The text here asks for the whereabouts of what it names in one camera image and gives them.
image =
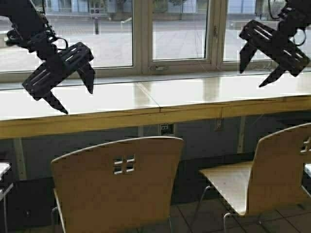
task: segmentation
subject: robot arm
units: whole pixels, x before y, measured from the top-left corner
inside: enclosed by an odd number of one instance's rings
[[[278,80],[287,70],[295,77],[309,64],[310,59],[290,38],[298,29],[303,31],[311,25],[310,0],[285,0],[286,5],[278,15],[281,21],[277,30],[255,20],[242,30],[240,37],[247,41],[241,50],[240,73],[243,73],[257,50],[276,61],[279,66],[260,85],[265,86]]]
[[[18,45],[37,53],[44,61],[23,83],[35,99],[44,99],[51,107],[68,114],[51,90],[77,71],[92,94],[95,71],[89,64],[94,59],[90,49],[79,42],[66,49],[58,49],[53,42],[59,39],[43,13],[38,12],[31,0],[0,0],[0,16],[12,22],[7,33],[8,46]]]

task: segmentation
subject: white tabletop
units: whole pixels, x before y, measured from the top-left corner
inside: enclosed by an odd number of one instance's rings
[[[10,169],[10,164],[8,163],[0,163],[0,180],[2,179],[2,176]]]
[[[305,172],[311,177],[311,164],[305,165]]]

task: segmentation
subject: table support leg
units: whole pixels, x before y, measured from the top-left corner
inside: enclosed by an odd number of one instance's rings
[[[4,209],[4,232],[8,233],[7,219],[6,219],[6,195],[3,197],[3,209]]]

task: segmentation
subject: window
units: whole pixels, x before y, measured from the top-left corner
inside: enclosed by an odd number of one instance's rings
[[[38,10],[42,0],[32,0]],[[98,77],[237,70],[245,41],[242,27],[252,19],[276,28],[268,0],[44,0],[47,18],[69,44],[82,41],[95,59]],[[272,1],[277,15],[285,0]],[[4,46],[11,22],[0,17],[0,82],[10,73],[25,80],[42,61],[35,53]],[[310,28],[300,48],[311,56]],[[296,42],[304,40],[299,32]],[[65,43],[56,42],[58,47]],[[258,51],[249,68],[273,68]]]
[[[208,0],[154,0],[153,60],[206,58]]]
[[[132,0],[49,0],[47,18],[69,45],[82,41],[92,49],[95,68],[133,66]],[[0,19],[0,31],[11,29]],[[56,41],[60,48],[65,43]],[[0,71],[32,71],[42,62],[18,47],[0,48]]]
[[[274,1],[271,5],[272,14],[277,16],[284,5],[285,0]],[[268,0],[228,0],[227,7],[224,61],[232,62],[240,59],[239,52],[246,44],[239,37],[245,24],[255,19],[276,29],[278,21],[269,16]],[[261,51],[257,51],[253,60],[270,60],[270,58]]]

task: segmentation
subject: chair backrest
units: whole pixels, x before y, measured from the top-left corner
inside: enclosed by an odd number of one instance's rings
[[[135,138],[53,160],[66,233],[113,233],[166,220],[183,144]]]
[[[311,163],[311,123],[260,139],[250,173],[246,214],[306,201],[301,182],[307,163]]]

